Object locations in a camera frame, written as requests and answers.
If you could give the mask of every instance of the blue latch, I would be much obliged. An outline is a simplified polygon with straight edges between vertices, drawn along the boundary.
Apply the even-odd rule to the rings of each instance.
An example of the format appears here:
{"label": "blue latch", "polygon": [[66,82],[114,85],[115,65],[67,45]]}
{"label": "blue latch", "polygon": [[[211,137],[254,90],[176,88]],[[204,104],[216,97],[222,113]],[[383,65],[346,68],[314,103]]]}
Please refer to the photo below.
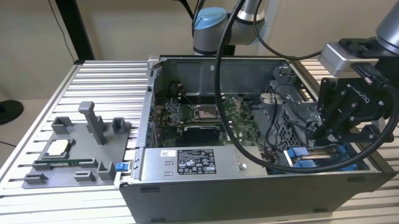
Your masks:
{"label": "blue latch", "polygon": [[115,167],[116,172],[126,172],[130,170],[130,164],[128,163],[118,163]]}

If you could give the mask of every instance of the floor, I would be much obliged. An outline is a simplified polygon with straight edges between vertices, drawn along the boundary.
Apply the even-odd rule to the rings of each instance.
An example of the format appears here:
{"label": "floor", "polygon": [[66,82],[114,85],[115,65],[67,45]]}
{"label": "floor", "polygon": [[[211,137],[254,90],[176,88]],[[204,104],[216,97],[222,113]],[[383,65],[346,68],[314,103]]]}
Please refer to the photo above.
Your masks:
{"label": "floor", "polygon": [[[12,122],[0,125],[0,141],[18,145],[28,128],[31,127],[48,99],[20,100],[26,110]],[[0,144],[0,167],[3,166],[10,154],[14,151],[12,146]]]}

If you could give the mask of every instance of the black pole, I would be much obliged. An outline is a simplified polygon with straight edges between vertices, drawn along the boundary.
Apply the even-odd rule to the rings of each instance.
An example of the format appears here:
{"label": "black pole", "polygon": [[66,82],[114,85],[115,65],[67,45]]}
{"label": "black pole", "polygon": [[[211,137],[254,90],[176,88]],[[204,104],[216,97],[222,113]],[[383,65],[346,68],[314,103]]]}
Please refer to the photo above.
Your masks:
{"label": "black pole", "polygon": [[76,0],[56,0],[79,60],[95,60]]}

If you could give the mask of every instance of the power supply label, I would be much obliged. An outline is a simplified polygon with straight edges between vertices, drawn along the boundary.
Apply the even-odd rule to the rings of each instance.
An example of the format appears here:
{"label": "power supply label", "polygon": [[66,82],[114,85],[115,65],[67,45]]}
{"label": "power supply label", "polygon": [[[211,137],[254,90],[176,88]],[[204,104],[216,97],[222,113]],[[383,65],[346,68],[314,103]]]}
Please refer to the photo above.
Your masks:
{"label": "power supply label", "polygon": [[178,173],[180,175],[215,174],[214,149],[178,150]]}

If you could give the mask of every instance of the open computer chassis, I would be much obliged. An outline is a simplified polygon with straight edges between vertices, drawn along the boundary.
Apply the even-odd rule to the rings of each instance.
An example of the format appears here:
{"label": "open computer chassis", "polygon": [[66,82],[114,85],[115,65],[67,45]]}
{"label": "open computer chassis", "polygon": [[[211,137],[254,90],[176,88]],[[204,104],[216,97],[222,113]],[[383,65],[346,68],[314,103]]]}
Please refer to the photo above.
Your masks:
{"label": "open computer chassis", "polygon": [[[120,183],[136,222],[331,212],[392,178],[395,172],[378,152],[358,164],[319,174],[279,172],[252,163],[235,149],[219,119],[214,62],[204,56],[160,56],[148,61],[136,158]],[[300,126],[320,124],[319,84],[300,62],[224,58],[220,87],[228,124],[259,159],[292,167],[323,166],[366,147],[320,146],[308,139]]]}

